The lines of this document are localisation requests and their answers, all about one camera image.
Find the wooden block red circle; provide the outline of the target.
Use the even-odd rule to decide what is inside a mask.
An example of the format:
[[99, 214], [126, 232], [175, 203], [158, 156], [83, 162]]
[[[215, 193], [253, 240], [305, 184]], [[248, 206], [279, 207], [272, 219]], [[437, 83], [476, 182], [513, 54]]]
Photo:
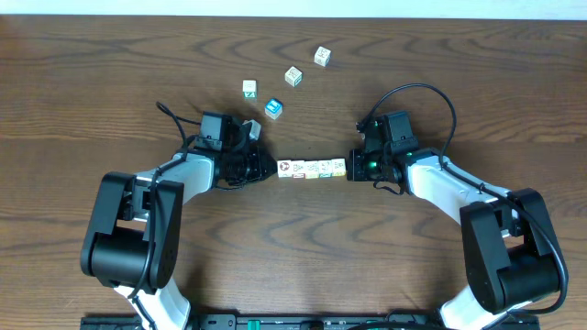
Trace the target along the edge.
[[290, 159], [283, 159], [277, 161], [277, 170], [279, 178], [292, 178], [292, 161]]

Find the wooden block red edge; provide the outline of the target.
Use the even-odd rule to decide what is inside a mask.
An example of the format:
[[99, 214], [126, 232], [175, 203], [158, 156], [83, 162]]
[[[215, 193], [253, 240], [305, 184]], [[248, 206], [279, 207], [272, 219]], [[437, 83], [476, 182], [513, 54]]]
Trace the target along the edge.
[[292, 177], [294, 179], [304, 179], [306, 177], [304, 160], [292, 161]]

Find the wooden block yellow W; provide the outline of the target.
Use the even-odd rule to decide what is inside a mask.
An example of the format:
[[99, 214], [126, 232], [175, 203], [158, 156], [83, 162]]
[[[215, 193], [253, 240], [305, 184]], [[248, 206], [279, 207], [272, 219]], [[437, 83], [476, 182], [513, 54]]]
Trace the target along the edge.
[[307, 179], [317, 179], [319, 177], [319, 162], [317, 160], [309, 160], [304, 164], [305, 177]]

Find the wooden block green edge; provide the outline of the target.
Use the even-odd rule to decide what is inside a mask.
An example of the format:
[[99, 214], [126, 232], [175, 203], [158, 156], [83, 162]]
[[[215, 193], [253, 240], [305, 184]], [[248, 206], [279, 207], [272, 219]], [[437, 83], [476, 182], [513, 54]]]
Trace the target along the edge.
[[331, 159], [320, 160], [318, 162], [318, 175], [320, 178], [330, 178], [333, 176], [333, 162]]

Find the wooden block plain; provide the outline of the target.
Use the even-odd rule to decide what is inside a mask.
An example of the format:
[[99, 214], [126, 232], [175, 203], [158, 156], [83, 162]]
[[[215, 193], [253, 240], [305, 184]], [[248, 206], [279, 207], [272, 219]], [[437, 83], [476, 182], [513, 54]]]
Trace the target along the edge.
[[345, 159], [332, 159], [332, 176], [343, 177], [347, 174]]

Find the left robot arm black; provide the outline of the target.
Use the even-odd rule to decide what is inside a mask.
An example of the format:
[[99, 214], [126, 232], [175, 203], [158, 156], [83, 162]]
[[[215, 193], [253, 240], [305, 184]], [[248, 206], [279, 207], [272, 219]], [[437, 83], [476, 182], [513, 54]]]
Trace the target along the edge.
[[183, 206], [219, 182], [232, 191], [277, 171], [259, 122], [206, 112], [199, 127], [152, 170], [108, 172], [83, 240], [82, 272], [124, 296], [143, 329], [190, 324], [191, 304], [173, 278]]

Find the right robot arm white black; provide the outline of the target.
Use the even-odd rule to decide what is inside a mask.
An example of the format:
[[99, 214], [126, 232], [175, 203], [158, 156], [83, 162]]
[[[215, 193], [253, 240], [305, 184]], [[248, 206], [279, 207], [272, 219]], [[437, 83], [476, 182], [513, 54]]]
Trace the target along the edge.
[[421, 148], [409, 115], [367, 115], [364, 145], [349, 153], [348, 178], [398, 185], [460, 225], [467, 285], [439, 309], [450, 329], [483, 329], [514, 315], [550, 314], [566, 299], [569, 273], [543, 197], [510, 191], [455, 166], [444, 149]]

